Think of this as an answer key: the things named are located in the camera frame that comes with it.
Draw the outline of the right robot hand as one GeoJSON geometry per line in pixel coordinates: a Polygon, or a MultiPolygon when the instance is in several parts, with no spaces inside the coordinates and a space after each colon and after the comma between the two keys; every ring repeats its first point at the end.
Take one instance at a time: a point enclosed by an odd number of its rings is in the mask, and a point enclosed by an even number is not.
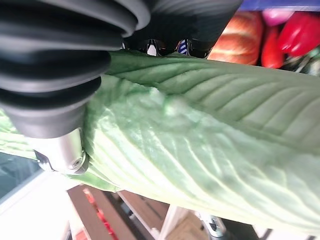
{"type": "Polygon", "coordinates": [[[81,175],[85,106],[111,52],[158,40],[214,44],[240,0],[3,0],[0,107],[40,167],[81,175]]]}

